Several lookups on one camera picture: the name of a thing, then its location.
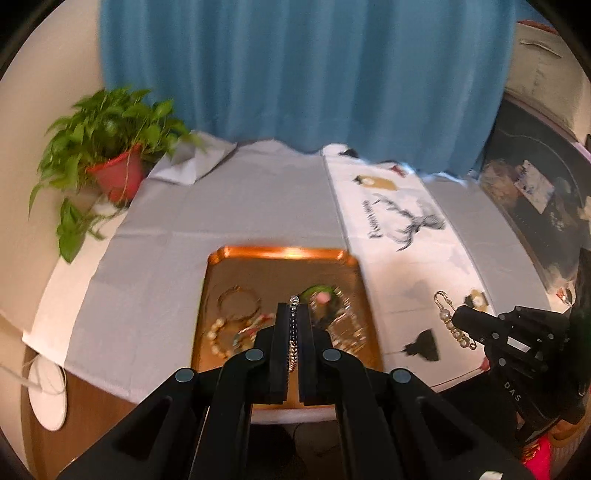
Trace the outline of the green black jewelry piece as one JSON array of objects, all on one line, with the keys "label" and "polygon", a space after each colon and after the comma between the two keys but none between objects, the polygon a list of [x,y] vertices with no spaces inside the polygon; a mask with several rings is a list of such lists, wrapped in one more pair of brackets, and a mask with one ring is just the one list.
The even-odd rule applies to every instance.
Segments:
[{"label": "green black jewelry piece", "polygon": [[305,289],[298,295],[301,303],[308,304],[311,323],[318,329],[327,329],[342,309],[342,301],[335,288],[329,285],[317,284]]}]

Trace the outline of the dark green bangle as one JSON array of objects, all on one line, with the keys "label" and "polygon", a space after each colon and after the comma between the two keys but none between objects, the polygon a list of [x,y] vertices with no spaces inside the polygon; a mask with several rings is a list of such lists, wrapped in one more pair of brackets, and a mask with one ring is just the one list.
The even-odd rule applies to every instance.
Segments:
[{"label": "dark green bangle", "polygon": [[217,299],[217,312],[228,322],[246,322],[262,310],[262,300],[255,290],[232,286]]}]

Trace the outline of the white printed table runner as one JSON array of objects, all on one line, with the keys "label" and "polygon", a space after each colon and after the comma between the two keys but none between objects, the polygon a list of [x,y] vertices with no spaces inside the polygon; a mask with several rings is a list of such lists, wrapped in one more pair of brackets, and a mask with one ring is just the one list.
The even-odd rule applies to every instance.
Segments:
[{"label": "white printed table runner", "polygon": [[494,309],[451,221],[411,168],[322,148],[349,251],[359,260],[386,369],[436,391],[483,372],[483,347],[443,317],[475,295]]}]

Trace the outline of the grey table cloth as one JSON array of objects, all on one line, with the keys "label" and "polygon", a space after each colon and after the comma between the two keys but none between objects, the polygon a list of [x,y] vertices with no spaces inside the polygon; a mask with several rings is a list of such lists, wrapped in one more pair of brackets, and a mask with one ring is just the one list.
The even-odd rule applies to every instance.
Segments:
[{"label": "grey table cloth", "polygon": [[[479,186],[419,177],[456,230],[492,312],[548,308],[530,259]],[[353,255],[322,155],[262,141],[238,148],[190,186],[145,181],[87,288],[66,368],[107,392],[141,401],[188,364],[206,263],[226,246]]]}]

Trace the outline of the orange metal tray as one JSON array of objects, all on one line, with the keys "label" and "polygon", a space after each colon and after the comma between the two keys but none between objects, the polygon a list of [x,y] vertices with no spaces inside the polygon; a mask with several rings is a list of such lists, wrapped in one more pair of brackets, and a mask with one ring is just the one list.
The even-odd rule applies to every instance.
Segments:
[{"label": "orange metal tray", "polygon": [[[256,404],[252,416],[259,420],[291,422],[297,417],[325,417],[332,405],[301,403],[297,373],[298,295],[317,284],[338,286],[351,308],[324,330],[332,346],[354,355],[366,367],[380,371],[383,362],[366,286],[358,260],[344,250],[300,247],[226,246],[209,256],[204,275],[191,367],[204,372],[224,366],[231,357],[252,349],[259,331],[272,327],[277,306],[290,305],[290,351],[287,399],[280,404]],[[259,294],[262,310],[246,322],[219,317],[217,299],[232,286]]]}]

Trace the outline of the white standing fan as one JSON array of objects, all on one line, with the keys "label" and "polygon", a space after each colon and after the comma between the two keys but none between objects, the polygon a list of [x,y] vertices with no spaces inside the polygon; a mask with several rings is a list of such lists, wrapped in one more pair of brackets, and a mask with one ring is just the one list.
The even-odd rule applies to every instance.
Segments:
[{"label": "white standing fan", "polygon": [[38,423],[47,431],[60,430],[67,418],[67,375],[58,364],[36,355],[25,364],[23,375],[1,365],[1,370],[27,390],[29,404]]}]

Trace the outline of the dark storage bin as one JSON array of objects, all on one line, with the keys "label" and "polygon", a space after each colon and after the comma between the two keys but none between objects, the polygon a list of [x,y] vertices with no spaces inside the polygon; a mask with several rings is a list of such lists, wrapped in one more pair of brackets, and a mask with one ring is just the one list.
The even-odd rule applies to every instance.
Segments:
[{"label": "dark storage bin", "polygon": [[517,235],[549,292],[574,283],[590,247],[590,152],[507,96],[483,151],[479,183]]}]

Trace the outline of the blue curtain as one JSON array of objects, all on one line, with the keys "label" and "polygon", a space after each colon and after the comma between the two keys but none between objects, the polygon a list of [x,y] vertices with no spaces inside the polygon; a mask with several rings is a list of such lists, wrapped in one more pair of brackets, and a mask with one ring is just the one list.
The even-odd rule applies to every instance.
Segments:
[{"label": "blue curtain", "polygon": [[466,174],[511,63],[511,1],[104,1],[103,78],[189,127]]}]

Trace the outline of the beige fabric storage box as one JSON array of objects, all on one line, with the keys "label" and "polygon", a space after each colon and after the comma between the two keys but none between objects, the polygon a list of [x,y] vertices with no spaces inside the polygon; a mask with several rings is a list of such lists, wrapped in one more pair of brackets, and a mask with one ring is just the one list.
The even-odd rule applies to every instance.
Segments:
[{"label": "beige fabric storage box", "polygon": [[505,91],[585,143],[590,134],[590,80],[566,42],[533,21],[515,25]]}]

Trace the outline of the potted green plant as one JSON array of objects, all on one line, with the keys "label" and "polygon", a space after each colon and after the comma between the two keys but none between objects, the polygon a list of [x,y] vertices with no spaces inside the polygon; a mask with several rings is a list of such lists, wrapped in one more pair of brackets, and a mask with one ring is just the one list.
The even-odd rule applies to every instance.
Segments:
[{"label": "potted green plant", "polygon": [[85,239],[102,240],[110,214],[84,212],[73,197],[96,188],[116,211],[130,205],[157,161],[186,143],[205,142],[174,115],[171,99],[148,102],[149,89],[101,89],[79,99],[47,129],[52,135],[37,166],[28,209],[44,189],[62,192],[56,237],[59,256],[72,263]]}]

